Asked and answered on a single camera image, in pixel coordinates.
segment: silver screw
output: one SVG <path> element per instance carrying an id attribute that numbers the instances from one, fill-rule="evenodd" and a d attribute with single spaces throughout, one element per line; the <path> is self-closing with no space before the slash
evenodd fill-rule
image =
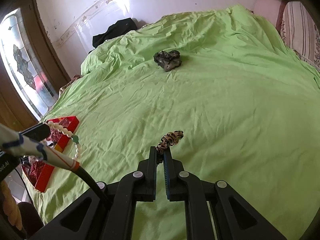
<path id="1" fill-rule="evenodd" d="M 104 183 L 103 182 L 97 182 L 97 185 L 99 186 L 100 189 L 104 188 Z"/>
<path id="2" fill-rule="evenodd" d="M 135 172 L 133 173 L 133 176 L 134 176 L 135 178 L 140 178 L 140 177 L 143 176 L 143 173 L 142 173 L 142 171 L 135 171 Z"/>
<path id="3" fill-rule="evenodd" d="M 179 172 L 179 175 L 180 175 L 180 177 L 182 177 L 182 178 L 186 178 L 186 177 L 189 176 L 189 172 L 187 172 L 187 171 L 180 171 L 180 172 Z"/>
<path id="4" fill-rule="evenodd" d="M 227 186 L 227 183 L 223 180 L 218 181 L 217 183 L 218 187 L 225 188 Z"/>

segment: pearl bracelet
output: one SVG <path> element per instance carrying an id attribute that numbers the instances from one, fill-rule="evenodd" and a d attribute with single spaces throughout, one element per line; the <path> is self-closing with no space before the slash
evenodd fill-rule
<path id="1" fill-rule="evenodd" d="M 81 144 L 79 143 L 79 137 L 75 134 L 73 134 L 71 131 L 69 131 L 67 128 L 63 128 L 62 125 L 60 125 L 59 123 L 54 123 L 53 121 L 49 121 L 47 123 L 47 125 L 49 125 L 50 128 L 58 130 L 59 132 L 62 132 L 62 134 L 68 136 L 69 138 L 72 139 L 72 141 L 75 143 L 76 145 L 76 154 L 75 156 L 72 158 L 73 160 L 77 161 L 80 157 L 81 157 L 81 153 L 82 153 L 82 149 L 81 149 Z"/>

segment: green fabric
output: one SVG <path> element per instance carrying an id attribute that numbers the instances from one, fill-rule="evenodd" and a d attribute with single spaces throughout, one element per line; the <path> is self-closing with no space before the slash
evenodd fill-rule
<path id="1" fill-rule="evenodd" d="M 171 72 L 153 54 L 177 49 Z M 200 179 L 227 181 L 288 240 L 320 206 L 319 73 L 287 48 L 266 19 L 236 5 L 163 17 L 105 42 L 83 62 L 47 119 L 76 115 L 81 165 L 112 183 L 136 170 L 169 131 L 174 158 Z M 64 154 L 72 157 L 68 143 Z M 87 186 L 55 169 L 31 193 L 50 221 Z M 162 164 L 153 203 L 138 203 L 132 239 L 185 239 L 184 204 L 166 199 Z"/>

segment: window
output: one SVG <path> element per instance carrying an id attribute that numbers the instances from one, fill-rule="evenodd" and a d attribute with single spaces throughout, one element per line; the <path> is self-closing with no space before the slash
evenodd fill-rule
<path id="1" fill-rule="evenodd" d="M 58 95 L 31 48 L 20 8 L 4 17 L 0 40 L 0 54 L 10 80 L 28 109 L 40 120 Z"/>

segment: striped pillow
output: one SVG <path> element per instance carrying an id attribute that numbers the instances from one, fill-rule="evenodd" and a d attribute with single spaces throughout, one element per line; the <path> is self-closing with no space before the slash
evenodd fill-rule
<path id="1" fill-rule="evenodd" d="M 320 71 L 320 37 L 310 14 L 299 1 L 288 2 L 283 13 L 281 38 L 298 57 Z"/>

